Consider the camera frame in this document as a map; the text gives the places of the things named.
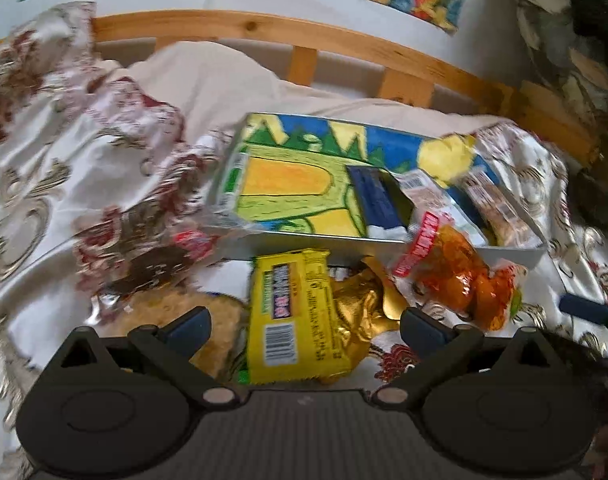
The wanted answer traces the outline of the crispy rice cake packet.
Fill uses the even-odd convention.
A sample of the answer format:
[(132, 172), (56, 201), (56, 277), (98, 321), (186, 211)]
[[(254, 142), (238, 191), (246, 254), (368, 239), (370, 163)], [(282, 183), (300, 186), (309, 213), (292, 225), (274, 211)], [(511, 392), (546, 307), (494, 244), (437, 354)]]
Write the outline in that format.
[(179, 287), (137, 292), (114, 321), (99, 328), (103, 337), (121, 337), (155, 325), (165, 344), (215, 379), (228, 374), (249, 313), (233, 297)]

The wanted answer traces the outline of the grey tray with dinosaur drawing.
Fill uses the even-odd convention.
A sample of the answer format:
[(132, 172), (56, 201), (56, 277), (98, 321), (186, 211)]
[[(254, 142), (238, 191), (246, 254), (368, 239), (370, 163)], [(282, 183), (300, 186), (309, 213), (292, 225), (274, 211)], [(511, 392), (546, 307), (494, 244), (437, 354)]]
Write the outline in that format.
[(418, 133), (307, 115), (249, 113), (208, 203), (261, 231), (233, 253), (322, 248), (335, 264), (394, 258), (424, 214), (450, 224), (489, 264), (535, 268), (543, 235), (482, 158), (474, 136)]

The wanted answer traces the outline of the green corn sausage packet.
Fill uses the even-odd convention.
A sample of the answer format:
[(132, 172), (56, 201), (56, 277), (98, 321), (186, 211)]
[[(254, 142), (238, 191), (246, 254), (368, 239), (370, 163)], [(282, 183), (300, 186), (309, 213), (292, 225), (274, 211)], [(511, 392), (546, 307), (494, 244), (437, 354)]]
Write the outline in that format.
[(237, 206), (241, 188), (244, 183), (245, 170), (249, 154), (240, 151), (234, 155), (231, 167), (223, 181), (223, 192), (221, 192), (221, 206), (227, 210), (234, 210)]

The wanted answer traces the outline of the yellow snack packet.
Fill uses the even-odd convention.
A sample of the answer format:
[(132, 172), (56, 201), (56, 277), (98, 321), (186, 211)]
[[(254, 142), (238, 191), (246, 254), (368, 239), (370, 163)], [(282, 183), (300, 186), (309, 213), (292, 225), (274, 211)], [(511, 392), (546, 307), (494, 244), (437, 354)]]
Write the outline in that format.
[(302, 249), (254, 259), (246, 343), (250, 384), (330, 378), (351, 370), (328, 255)]

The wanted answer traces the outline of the white pink green snack packet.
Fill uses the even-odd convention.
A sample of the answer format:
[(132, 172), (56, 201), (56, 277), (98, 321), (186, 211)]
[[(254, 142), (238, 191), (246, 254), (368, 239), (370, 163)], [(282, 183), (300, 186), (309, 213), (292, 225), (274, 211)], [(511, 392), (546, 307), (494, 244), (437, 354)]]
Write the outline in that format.
[(413, 205), (408, 231), (417, 235), (423, 214), (430, 211), (457, 231), (474, 246), (486, 246), (488, 240), (482, 230), (470, 219), (456, 201), (422, 169), (394, 174), (400, 191)]

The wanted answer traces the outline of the floral satin bedspread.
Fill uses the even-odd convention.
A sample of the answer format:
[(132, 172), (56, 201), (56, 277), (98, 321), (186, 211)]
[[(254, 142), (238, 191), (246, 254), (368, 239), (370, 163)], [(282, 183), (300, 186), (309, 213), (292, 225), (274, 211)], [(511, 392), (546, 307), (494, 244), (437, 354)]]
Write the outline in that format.
[[(182, 112), (118, 73), (159, 51), (153, 41), (99, 47), (94, 18), (100, 16), (91, 2), (58, 4), (0, 42), (0, 479), (31, 474), (16, 416), (57, 344), (88, 318), (99, 286), (202, 209), (239, 128), (188, 143)], [(287, 81), (289, 46), (179, 42), (237, 50)], [(309, 88), (380, 99), (383, 73), (377, 64), (320, 53)], [(490, 115), (443, 87), (421, 108)], [(608, 356), (608, 330), (556, 307), (563, 292), (608, 302), (608, 235), (569, 210), (577, 160), (497, 117), (497, 124), (458, 134), (474, 136), (546, 241), (516, 322)]]

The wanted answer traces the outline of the wooden bed frame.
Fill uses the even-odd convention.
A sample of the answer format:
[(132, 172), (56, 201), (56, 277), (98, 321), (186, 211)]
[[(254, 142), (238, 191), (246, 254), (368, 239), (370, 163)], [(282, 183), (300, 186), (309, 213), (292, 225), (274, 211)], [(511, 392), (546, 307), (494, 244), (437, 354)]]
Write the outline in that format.
[(292, 49), (287, 81), (309, 87), (318, 55), (332, 53), (383, 67), (380, 99), (429, 107), (436, 88), (471, 99), (483, 113), (510, 118), (589, 166), (600, 156), (600, 140), (565, 109), (550, 90), (523, 82), (513, 88), (485, 80), (430, 55), (342, 27), (261, 13), (164, 10), (114, 14), (91, 22), (99, 47), (109, 42), (151, 40), (156, 50), (179, 41), (247, 40)]

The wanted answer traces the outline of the dark clothes pile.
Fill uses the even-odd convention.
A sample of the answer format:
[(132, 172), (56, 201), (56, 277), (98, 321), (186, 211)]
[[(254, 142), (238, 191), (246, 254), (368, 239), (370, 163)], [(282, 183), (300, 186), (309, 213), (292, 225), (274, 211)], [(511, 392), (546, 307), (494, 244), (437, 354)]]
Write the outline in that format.
[(541, 82), (599, 138), (572, 190), (580, 214), (608, 231), (608, 0), (515, 0)]

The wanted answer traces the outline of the orange jelly snack bag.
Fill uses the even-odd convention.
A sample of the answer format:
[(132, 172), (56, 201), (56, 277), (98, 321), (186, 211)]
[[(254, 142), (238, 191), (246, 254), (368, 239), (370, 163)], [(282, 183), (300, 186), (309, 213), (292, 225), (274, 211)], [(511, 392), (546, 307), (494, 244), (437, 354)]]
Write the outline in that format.
[(464, 234), (429, 210), (391, 275), (481, 330), (497, 332), (520, 304), (527, 269), (505, 259), (490, 266)]

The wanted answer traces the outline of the gold foil snack packet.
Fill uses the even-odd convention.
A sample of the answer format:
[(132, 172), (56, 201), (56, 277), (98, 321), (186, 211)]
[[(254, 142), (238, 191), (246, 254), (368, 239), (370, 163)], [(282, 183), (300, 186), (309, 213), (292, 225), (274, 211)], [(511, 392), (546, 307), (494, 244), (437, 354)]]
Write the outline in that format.
[(408, 303), (387, 275), (383, 264), (372, 256), (346, 276), (330, 278), (339, 319), (343, 348), (356, 366), (369, 353), (372, 340), (387, 332), (397, 332), (401, 313)]

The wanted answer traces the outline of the clear puffed rice bar packet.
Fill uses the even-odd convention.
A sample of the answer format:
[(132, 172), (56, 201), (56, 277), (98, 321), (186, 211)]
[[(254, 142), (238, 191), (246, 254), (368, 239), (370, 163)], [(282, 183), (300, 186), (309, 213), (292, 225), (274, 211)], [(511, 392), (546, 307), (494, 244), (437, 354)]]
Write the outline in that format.
[(473, 167), (462, 174), (458, 185), (488, 224), (499, 246), (530, 249), (540, 245), (540, 238), (482, 167)]

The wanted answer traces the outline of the dark date snack packet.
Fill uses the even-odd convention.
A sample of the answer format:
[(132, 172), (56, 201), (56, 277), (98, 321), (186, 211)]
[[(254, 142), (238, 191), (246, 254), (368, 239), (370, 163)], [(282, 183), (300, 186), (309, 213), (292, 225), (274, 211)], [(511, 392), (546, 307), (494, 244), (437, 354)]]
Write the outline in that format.
[(214, 257), (218, 234), (185, 230), (173, 234), (168, 242), (154, 246), (127, 263), (117, 278), (102, 284), (90, 297), (86, 324), (99, 326), (115, 320), (137, 292), (177, 282), (198, 263)]

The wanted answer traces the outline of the cream blanket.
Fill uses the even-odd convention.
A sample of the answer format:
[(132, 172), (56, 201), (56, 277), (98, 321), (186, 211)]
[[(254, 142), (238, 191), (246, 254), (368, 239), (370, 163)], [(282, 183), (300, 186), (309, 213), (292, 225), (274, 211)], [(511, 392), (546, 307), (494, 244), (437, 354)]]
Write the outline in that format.
[(381, 99), (348, 99), (291, 84), (252, 58), (212, 42), (178, 42), (118, 71), (151, 98), (185, 117), (185, 140), (237, 130), (253, 112), (320, 116), (361, 122), (420, 136), (471, 133), (501, 122), (492, 115), (444, 114)]

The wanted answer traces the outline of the blue white wafer packet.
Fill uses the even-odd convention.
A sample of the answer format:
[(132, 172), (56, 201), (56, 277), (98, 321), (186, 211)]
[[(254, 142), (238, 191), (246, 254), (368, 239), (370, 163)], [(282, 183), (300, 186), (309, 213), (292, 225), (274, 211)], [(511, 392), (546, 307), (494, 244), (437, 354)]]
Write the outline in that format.
[(409, 240), (413, 205), (396, 179), (384, 169), (347, 166), (362, 221), (372, 240)]

